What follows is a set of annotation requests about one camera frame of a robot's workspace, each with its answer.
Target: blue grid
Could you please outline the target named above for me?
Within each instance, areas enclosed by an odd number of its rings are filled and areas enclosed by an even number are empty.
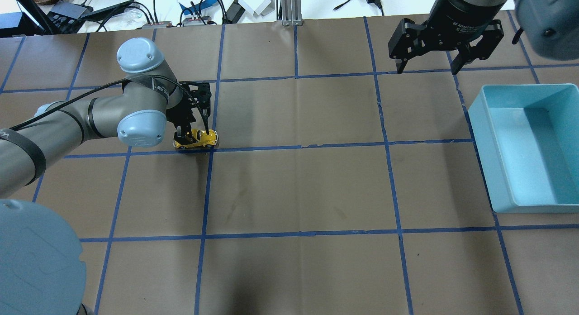
[[[516,30],[515,23],[513,20],[513,16],[510,11],[507,11],[509,19],[511,21],[511,25]],[[368,38],[368,46],[370,49],[370,57],[372,60],[372,72],[358,72],[358,73],[343,73],[343,74],[319,74],[319,75],[308,75],[308,76],[300,76],[298,72],[298,28],[294,28],[294,61],[295,61],[295,74],[294,76],[274,76],[274,77],[261,77],[261,78],[236,78],[236,79],[227,79],[221,80],[221,65],[223,61],[223,41],[225,38],[225,26],[223,26],[221,30],[221,39],[219,43],[219,58],[218,58],[218,71],[217,71],[217,79],[216,80],[208,80],[208,82],[215,82],[216,83],[216,92],[215,92],[215,103],[214,103],[214,114],[213,114],[213,128],[215,129],[216,119],[217,119],[217,108],[218,108],[218,96],[219,96],[219,85],[221,82],[238,82],[238,81],[269,81],[269,80],[284,80],[288,78],[324,78],[324,77],[340,77],[340,76],[374,76],[375,82],[375,89],[376,89],[376,97],[378,99],[378,113],[380,116],[380,121],[382,123],[382,134],[383,134],[383,142],[364,142],[364,143],[343,143],[343,144],[322,144],[322,145],[310,145],[310,146],[300,146],[300,145],[293,145],[293,146],[257,146],[257,147],[248,147],[248,148],[216,148],[211,150],[210,152],[207,151],[150,151],[150,152],[132,152],[131,148],[128,148],[126,153],[104,153],[104,154],[82,154],[82,155],[70,155],[66,156],[65,158],[125,158],[123,173],[119,185],[118,196],[116,199],[116,204],[114,206],[114,215],[112,219],[112,223],[110,225],[110,233],[108,237],[95,237],[95,238],[85,238],[81,239],[83,243],[107,243],[107,250],[105,253],[105,260],[103,264],[103,270],[101,273],[99,290],[97,294],[97,302],[95,305],[95,312],[98,313],[100,308],[100,300],[102,297],[104,281],[107,272],[108,266],[108,259],[110,256],[110,247],[113,242],[120,242],[120,241],[165,241],[165,240],[187,240],[187,239],[198,239],[200,240],[200,253],[199,253],[199,265],[197,270],[197,286],[196,286],[196,293],[195,293],[195,315],[199,313],[199,298],[201,292],[201,278],[203,274],[203,257],[204,257],[204,247],[205,241],[207,239],[244,239],[244,238],[271,238],[271,237],[313,237],[316,235],[363,235],[363,234],[396,234],[399,237],[399,251],[401,254],[401,267],[403,270],[403,278],[405,283],[405,290],[407,295],[407,303],[409,313],[413,314],[413,307],[412,307],[412,297],[411,297],[411,287],[409,284],[408,279],[408,270],[405,260],[405,252],[404,252],[404,245],[403,245],[403,234],[411,234],[411,233],[450,233],[450,232],[487,232],[487,231],[496,231],[498,233],[498,240],[501,245],[501,249],[503,252],[503,257],[505,260],[505,266],[507,268],[509,280],[511,282],[513,288],[513,295],[515,297],[515,302],[517,303],[517,308],[519,314],[523,314],[523,308],[521,305],[521,301],[517,292],[517,285],[515,284],[515,280],[513,277],[513,272],[511,270],[510,262],[508,259],[507,249],[504,243],[502,231],[505,230],[542,230],[542,229],[579,229],[579,224],[533,224],[533,225],[519,225],[519,226],[501,226],[499,223],[498,217],[495,213],[493,213],[494,217],[494,226],[482,226],[482,227],[466,227],[466,228],[414,228],[414,229],[403,229],[400,221],[400,214],[396,196],[396,188],[395,188],[395,178],[394,173],[391,165],[390,160],[390,153],[389,153],[389,146],[397,145],[397,144],[449,144],[449,143],[468,143],[472,142],[476,157],[479,162],[480,170],[482,171],[482,166],[480,164],[480,158],[478,155],[478,150],[476,148],[476,143],[474,141],[474,135],[472,133],[472,127],[470,124],[469,114],[467,112],[465,106],[465,100],[463,95],[460,91],[460,84],[457,76],[453,76],[457,88],[457,92],[459,95],[460,102],[463,107],[463,111],[465,114],[465,120],[469,125],[469,132],[471,135],[470,139],[447,139],[447,140],[423,140],[423,141],[389,141],[387,139],[387,132],[384,127],[384,115],[382,112],[381,106],[381,97],[380,97],[380,88],[378,84],[378,75],[386,75],[386,74],[396,74],[396,72],[380,72],[376,70],[376,62],[374,57],[374,50],[372,47],[372,39],[370,36],[370,30],[368,28],[367,18],[364,17],[364,26],[366,29],[366,35]],[[155,36],[157,35],[157,29],[153,30],[152,39],[155,40]],[[17,61],[17,58],[20,54],[22,49],[23,43],[25,42],[25,37],[19,43],[19,47],[16,51],[16,54],[13,58],[12,63],[10,64],[8,73],[2,82],[2,86],[0,86],[0,95],[2,93],[16,93],[16,92],[42,92],[42,91],[66,91],[66,99],[69,99],[72,91],[74,90],[91,90],[96,88],[97,86],[81,86],[81,87],[74,87],[74,83],[76,80],[76,76],[78,75],[79,68],[81,65],[81,61],[83,55],[85,53],[85,49],[87,47],[90,35],[88,34],[84,47],[81,52],[81,57],[79,58],[74,77],[71,81],[71,84],[67,88],[50,88],[50,89],[31,89],[31,90],[4,90],[10,73]],[[505,67],[475,67],[475,68],[468,68],[461,70],[462,72],[470,72],[470,71],[480,71],[480,70],[511,70],[511,69],[530,69],[535,81],[539,83],[538,76],[535,72],[535,68],[552,68],[552,67],[577,67],[579,63],[569,63],[569,64],[559,64],[559,65],[532,65],[530,61],[529,55],[527,50],[525,49],[525,45],[523,41],[519,41],[521,45],[521,49],[527,59],[527,66],[505,66]],[[451,61],[450,54],[447,53],[447,57],[449,62]],[[431,70],[411,70],[407,72],[450,72],[450,69],[431,69]],[[211,188],[211,173],[213,170],[213,157],[215,153],[220,152],[241,152],[241,151],[256,151],[256,150],[288,150],[288,149],[300,149],[300,148],[341,148],[341,147],[349,147],[349,146],[384,146],[387,166],[389,171],[389,181],[391,184],[391,193],[393,196],[394,202],[394,213],[396,219],[396,228],[395,229],[381,229],[381,230],[330,230],[330,231],[309,231],[309,232],[270,232],[270,233],[243,233],[243,234],[207,234],[207,216],[209,213],[209,192]],[[118,211],[120,207],[120,200],[122,198],[124,182],[126,180],[126,175],[128,171],[128,163],[130,161],[131,156],[142,156],[142,155],[153,155],[153,154],[178,154],[178,153],[208,153],[209,154],[209,164],[208,164],[208,172],[207,172],[207,183],[205,186],[205,200],[204,200],[204,212],[203,212],[203,226],[201,235],[174,235],[174,236],[149,236],[149,237],[114,237],[114,228],[116,226],[116,219],[118,216]],[[43,177],[40,177],[37,181],[37,187],[35,189],[35,193],[33,196],[33,201],[36,201],[38,192],[41,189]]]

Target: screw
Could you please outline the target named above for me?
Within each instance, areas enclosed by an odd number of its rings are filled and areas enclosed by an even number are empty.
[[[543,32],[543,35],[546,37],[550,37],[550,36],[554,35],[555,33],[557,33],[555,30],[549,28]]]

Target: metal bracket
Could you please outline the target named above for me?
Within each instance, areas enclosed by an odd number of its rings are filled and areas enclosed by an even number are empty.
[[[302,0],[281,0],[281,24],[295,26],[304,24]]]

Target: black ring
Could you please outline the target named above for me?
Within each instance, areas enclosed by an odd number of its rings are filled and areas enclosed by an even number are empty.
[[[78,119],[76,119],[76,117],[73,114],[69,113],[66,110],[58,109],[58,111],[65,113],[66,115],[69,115],[72,119],[74,119],[74,121],[76,121],[76,123],[78,124],[78,127],[81,128],[81,135],[82,135],[81,143],[84,142],[85,141],[85,128],[82,127],[81,122]]]
[[[36,145],[33,141],[9,128],[0,129],[0,139],[6,140],[18,146],[24,152],[26,152],[26,154],[33,161],[34,177],[26,185],[30,185],[44,174],[46,171],[46,158],[42,150],[38,148],[38,145]]]
[[[97,129],[97,127],[95,126],[95,120],[93,119],[93,106],[95,105],[95,100],[98,98],[93,98],[90,103],[89,103],[89,124],[91,129],[93,129],[93,132],[95,132],[95,134],[101,138],[101,139],[105,139],[107,138],[106,136],[103,136],[103,134],[101,134],[101,132],[99,132],[99,130]]]

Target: light blue plastic bin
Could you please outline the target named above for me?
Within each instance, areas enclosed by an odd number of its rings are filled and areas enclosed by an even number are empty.
[[[579,212],[577,86],[483,86],[469,116],[495,212]]]

